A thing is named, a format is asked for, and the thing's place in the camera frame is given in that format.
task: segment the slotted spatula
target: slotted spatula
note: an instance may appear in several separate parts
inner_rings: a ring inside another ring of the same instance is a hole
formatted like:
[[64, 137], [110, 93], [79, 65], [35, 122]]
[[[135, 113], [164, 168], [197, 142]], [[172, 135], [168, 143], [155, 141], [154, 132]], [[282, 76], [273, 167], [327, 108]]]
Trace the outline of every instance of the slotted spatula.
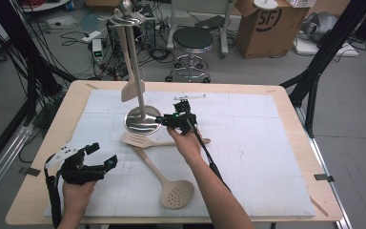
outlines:
[[[129, 50], [127, 48], [126, 31], [124, 27], [117, 27], [118, 37], [120, 39], [121, 48], [124, 53], [124, 59], [126, 62], [127, 72], [129, 73], [129, 82], [124, 86], [121, 91], [121, 101], [126, 102], [130, 99], [137, 97], [134, 74], [132, 72], [132, 64], [130, 62]], [[145, 92], [145, 84], [142, 79], [139, 79], [142, 93]]]
[[[123, 142], [136, 146], [136, 147], [140, 147], [140, 148], [149, 148], [152, 146], [173, 146], [176, 145], [176, 143], [174, 141], [152, 141], [149, 137], [145, 136], [145, 135], [139, 135], [139, 134], [134, 134], [134, 133], [130, 133], [130, 132], [126, 132], [123, 134], [123, 137], [121, 139]], [[210, 139], [208, 138], [202, 138], [204, 144], [208, 144], [211, 142]]]

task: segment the stool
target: stool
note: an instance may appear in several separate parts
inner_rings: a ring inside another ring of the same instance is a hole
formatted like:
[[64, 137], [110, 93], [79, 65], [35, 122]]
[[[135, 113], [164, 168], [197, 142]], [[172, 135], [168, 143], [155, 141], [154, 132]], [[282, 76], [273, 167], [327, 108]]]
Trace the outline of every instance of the stool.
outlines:
[[210, 83], [210, 73], [208, 72], [207, 62], [195, 53], [207, 52], [213, 46], [213, 37], [210, 33], [198, 27], [185, 27], [173, 34], [173, 44], [188, 54], [180, 55], [173, 62], [171, 74], [165, 77], [166, 82], [173, 81], [173, 74], [188, 78], [205, 76], [204, 83]]

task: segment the wooden table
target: wooden table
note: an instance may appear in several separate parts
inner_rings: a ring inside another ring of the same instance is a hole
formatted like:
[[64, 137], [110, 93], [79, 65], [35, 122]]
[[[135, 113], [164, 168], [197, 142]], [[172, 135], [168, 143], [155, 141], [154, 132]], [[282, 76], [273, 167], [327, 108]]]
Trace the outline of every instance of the wooden table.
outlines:
[[[96, 89], [121, 90], [126, 82], [75, 81], [71, 84], [64, 101], [51, 124], [51, 127], [38, 151], [32, 168], [42, 170], [49, 156], [60, 149], [75, 130], [85, 109], [89, 95]], [[269, 94], [276, 105], [282, 124], [305, 185], [315, 207], [316, 216], [312, 218], [254, 218], [253, 221], [339, 221], [341, 210], [335, 195], [326, 180], [317, 181], [314, 175], [324, 174], [314, 151], [286, 91], [279, 86], [234, 85], [234, 84], [185, 84], [146, 82], [146, 91], [230, 93], [230, 94]], [[54, 175], [56, 168], [49, 170]], [[49, 202], [44, 173], [38, 177], [26, 176], [8, 214], [7, 223], [12, 225], [51, 224], [51, 218], [43, 214]], [[198, 223], [210, 222], [203, 218], [83, 218], [82, 223]]]

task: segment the black stool seat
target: black stool seat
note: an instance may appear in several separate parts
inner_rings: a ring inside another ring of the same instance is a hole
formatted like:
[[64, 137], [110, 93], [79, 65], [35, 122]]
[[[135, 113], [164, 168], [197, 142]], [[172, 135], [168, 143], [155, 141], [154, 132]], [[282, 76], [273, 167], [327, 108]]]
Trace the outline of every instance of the black stool seat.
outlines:
[[173, 33], [173, 42], [183, 49], [201, 52], [213, 45], [213, 37], [203, 28], [185, 27]]

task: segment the human arm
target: human arm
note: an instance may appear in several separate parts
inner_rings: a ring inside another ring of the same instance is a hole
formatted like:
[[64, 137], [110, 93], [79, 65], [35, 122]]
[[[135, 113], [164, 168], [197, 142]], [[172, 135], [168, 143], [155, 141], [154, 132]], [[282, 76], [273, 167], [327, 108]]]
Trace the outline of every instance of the human arm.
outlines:
[[69, 184], [64, 181], [62, 193], [64, 195], [64, 214], [58, 229], [77, 228], [86, 207], [91, 200], [94, 185], [97, 181], [87, 182], [83, 185]]
[[195, 134], [188, 132], [180, 135], [170, 127], [168, 132], [176, 142], [177, 150], [193, 171], [214, 228], [253, 229], [254, 225], [243, 207], [201, 157], [201, 146]]

